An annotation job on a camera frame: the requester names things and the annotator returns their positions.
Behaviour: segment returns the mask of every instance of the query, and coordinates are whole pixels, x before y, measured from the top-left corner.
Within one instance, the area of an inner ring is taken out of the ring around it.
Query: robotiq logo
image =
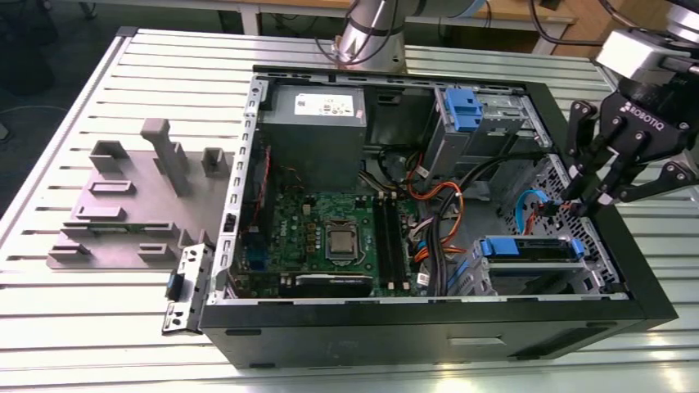
[[[661,121],[655,119],[648,113],[643,111],[643,109],[636,108],[631,102],[627,102],[625,105],[619,108],[619,110],[621,112],[629,112],[635,117],[648,123],[651,127],[655,127],[655,129],[659,131],[661,131],[665,127],[665,124]]]

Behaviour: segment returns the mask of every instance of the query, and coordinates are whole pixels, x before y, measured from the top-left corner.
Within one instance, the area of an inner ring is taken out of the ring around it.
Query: green motherboard
[[[245,251],[243,274],[237,275],[237,291],[248,297],[275,298],[279,280],[299,273],[361,274],[373,282],[371,296],[413,296],[415,274],[409,269],[407,246],[403,242],[401,263],[407,283],[387,287],[381,284],[381,263],[376,250],[373,196],[300,192],[280,193],[275,198],[271,242],[267,250],[251,246]],[[407,223],[416,219],[411,200],[396,201],[400,216],[400,237],[407,235]]]

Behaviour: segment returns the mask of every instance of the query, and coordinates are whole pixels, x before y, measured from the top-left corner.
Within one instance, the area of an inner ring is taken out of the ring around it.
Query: power supply label
[[[299,94],[295,115],[353,116],[352,96],[336,94]]]

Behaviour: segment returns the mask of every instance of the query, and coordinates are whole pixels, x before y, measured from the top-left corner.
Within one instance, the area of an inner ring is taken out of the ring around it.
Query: ram slot
[[[373,229],[376,236],[376,256],[379,259],[379,283],[381,287],[393,289],[393,266],[391,264],[391,246],[388,244],[388,229],[385,220],[384,200],[373,200]]]
[[[409,283],[407,282],[405,276],[405,256],[403,255],[403,239],[400,237],[400,215],[395,206],[395,200],[387,201],[384,206],[391,264],[393,265],[393,283],[396,287],[408,290]]]

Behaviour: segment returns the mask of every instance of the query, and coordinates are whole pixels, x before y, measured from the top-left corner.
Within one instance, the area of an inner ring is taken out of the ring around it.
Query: slotted metal table surface
[[[115,38],[0,222],[0,387],[699,391],[694,190],[619,206],[679,320],[552,361],[236,370],[207,337],[160,336],[168,272],[52,272],[47,251],[88,180],[95,142],[116,139],[127,149],[151,149],[139,136],[141,120],[163,117],[187,151],[233,151],[253,64],[329,67],[304,39],[144,29]],[[611,91],[591,63],[572,57],[408,47],[407,65],[415,74],[543,82],[565,115],[572,100],[599,100]]]

